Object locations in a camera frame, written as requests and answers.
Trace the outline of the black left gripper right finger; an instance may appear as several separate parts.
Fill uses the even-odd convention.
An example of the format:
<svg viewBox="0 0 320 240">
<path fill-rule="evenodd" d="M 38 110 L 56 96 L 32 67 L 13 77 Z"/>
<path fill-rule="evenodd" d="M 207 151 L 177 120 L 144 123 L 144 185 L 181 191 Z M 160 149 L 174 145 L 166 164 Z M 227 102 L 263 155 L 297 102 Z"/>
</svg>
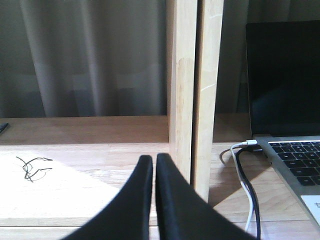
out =
<svg viewBox="0 0 320 240">
<path fill-rule="evenodd" d="M 208 205 L 167 153 L 156 157 L 155 201 L 162 240 L 254 239 Z"/>
</svg>

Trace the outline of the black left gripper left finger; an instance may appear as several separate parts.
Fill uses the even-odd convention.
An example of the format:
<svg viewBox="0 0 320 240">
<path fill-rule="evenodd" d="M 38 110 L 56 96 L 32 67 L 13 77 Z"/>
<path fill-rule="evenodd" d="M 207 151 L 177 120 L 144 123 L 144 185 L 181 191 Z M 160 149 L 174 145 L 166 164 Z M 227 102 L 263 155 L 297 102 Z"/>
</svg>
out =
<svg viewBox="0 0 320 240">
<path fill-rule="evenodd" d="M 129 179 L 112 201 L 65 240 L 148 240 L 153 162 L 139 157 Z"/>
</svg>

